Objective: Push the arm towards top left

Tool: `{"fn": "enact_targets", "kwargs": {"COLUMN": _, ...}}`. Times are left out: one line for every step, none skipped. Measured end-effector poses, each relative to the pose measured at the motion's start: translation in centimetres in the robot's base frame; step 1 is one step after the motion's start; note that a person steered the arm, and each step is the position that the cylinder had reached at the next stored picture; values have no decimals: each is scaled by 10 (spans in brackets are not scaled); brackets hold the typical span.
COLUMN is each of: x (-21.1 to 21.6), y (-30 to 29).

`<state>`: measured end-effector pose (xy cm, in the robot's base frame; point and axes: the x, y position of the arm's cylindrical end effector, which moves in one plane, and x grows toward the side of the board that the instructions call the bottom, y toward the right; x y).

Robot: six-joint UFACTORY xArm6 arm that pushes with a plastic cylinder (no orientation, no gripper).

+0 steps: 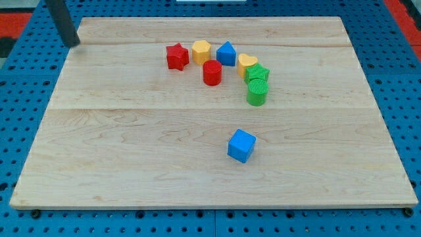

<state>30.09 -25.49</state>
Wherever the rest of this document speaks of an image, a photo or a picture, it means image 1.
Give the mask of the black cylindrical robot arm stick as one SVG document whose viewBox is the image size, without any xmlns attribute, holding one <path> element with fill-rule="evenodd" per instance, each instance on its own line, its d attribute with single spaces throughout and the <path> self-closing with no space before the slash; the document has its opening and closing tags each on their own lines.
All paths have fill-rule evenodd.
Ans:
<svg viewBox="0 0 421 237">
<path fill-rule="evenodd" d="M 72 48 L 80 45 L 77 30 L 64 0 L 45 0 L 45 5 L 64 46 Z"/>
</svg>

